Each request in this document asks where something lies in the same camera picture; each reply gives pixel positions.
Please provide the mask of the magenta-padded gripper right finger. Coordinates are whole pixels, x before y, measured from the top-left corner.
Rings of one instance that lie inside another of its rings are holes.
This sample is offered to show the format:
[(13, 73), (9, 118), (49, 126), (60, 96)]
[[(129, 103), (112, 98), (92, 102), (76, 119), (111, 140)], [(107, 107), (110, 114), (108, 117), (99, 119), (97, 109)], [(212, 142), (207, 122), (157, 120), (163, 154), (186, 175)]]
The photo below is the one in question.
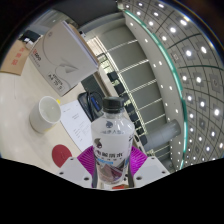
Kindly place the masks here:
[(129, 159), (128, 183), (130, 188), (140, 188), (169, 175), (169, 171), (155, 157), (147, 156), (133, 147)]

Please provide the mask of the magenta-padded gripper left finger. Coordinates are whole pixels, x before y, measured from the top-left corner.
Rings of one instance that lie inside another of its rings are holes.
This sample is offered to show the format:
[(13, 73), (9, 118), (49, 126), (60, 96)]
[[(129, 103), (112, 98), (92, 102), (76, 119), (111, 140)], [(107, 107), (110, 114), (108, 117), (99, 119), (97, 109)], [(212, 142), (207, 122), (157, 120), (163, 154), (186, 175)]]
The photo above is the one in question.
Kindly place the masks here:
[(89, 147), (78, 157), (69, 157), (57, 172), (57, 176), (84, 188), (92, 188), (95, 178), (95, 158)]

